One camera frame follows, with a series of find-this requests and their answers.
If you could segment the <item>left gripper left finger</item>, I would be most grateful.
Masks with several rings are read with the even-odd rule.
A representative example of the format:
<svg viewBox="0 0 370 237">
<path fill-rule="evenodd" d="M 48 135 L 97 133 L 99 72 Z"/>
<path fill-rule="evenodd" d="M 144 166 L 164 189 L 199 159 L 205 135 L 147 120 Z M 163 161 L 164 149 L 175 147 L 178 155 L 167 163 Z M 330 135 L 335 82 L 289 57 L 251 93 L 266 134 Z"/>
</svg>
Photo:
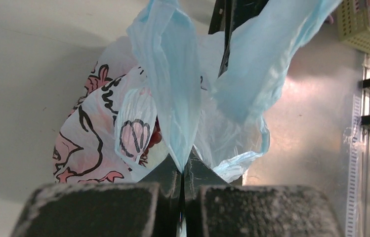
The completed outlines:
<svg viewBox="0 0 370 237">
<path fill-rule="evenodd" d="M 46 184 L 36 189 L 14 237 L 176 237 L 182 175 L 171 157 L 137 183 Z"/>
</svg>

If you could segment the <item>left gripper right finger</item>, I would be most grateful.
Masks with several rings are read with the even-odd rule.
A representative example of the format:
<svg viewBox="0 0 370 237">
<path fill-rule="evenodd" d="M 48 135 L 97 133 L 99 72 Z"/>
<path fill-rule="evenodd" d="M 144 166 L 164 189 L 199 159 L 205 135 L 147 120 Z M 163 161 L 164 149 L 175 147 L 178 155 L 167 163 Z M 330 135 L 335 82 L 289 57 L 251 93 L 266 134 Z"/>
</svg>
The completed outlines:
<svg viewBox="0 0 370 237">
<path fill-rule="evenodd" d="M 186 237 L 341 237 L 327 197 L 306 186 L 235 186 L 192 149 L 183 174 Z"/>
</svg>

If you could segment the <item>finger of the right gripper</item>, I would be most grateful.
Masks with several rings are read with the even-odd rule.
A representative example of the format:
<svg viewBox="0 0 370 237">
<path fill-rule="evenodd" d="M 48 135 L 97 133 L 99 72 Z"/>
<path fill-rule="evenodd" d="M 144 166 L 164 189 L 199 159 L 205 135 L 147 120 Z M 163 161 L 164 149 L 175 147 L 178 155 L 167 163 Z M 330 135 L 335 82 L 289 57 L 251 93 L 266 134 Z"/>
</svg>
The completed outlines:
<svg viewBox="0 0 370 237">
<path fill-rule="evenodd" d="M 219 76 L 227 71 L 233 31 L 247 20 L 258 16 L 268 0 L 216 0 L 208 34 L 224 32 L 224 53 Z"/>
</svg>

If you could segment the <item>red fake grape bunch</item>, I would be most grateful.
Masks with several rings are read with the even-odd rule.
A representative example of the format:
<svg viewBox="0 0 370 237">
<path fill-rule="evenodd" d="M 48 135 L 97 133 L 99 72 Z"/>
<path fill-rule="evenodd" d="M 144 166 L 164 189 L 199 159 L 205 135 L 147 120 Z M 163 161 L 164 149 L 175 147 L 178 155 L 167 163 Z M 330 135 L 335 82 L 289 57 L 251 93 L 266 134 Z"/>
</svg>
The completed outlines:
<svg viewBox="0 0 370 237">
<path fill-rule="evenodd" d="M 162 141 L 162 135 L 160 130 L 160 125 L 158 118 L 156 118 L 154 130 L 150 137 L 149 144 L 141 155 L 139 159 L 139 165 L 146 167 L 146 168 L 153 168 L 156 166 L 157 162 L 157 155 L 155 154 L 156 150 L 154 148 L 155 145 L 159 144 Z"/>
</svg>

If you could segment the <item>light blue plastic bag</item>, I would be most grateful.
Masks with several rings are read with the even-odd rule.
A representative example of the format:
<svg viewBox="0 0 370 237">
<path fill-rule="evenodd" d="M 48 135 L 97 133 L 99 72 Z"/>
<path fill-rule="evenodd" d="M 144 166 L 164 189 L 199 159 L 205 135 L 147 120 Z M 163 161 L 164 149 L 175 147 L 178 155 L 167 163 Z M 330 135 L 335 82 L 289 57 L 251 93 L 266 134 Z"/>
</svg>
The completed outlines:
<svg viewBox="0 0 370 237">
<path fill-rule="evenodd" d="M 53 150 L 57 183 L 137 182 L 167 156 L 184 171 L 192 149 L 227 182 L 270 146 L 264 113 L 281 97 L 290 62 L 338 0 L 269 0 L 231 36 L 197 35 L 176 0 L 152 0 L 110 44 L 62 125 Z M 157 164 L 139 165 L 158 118 Z"/>
</svg>

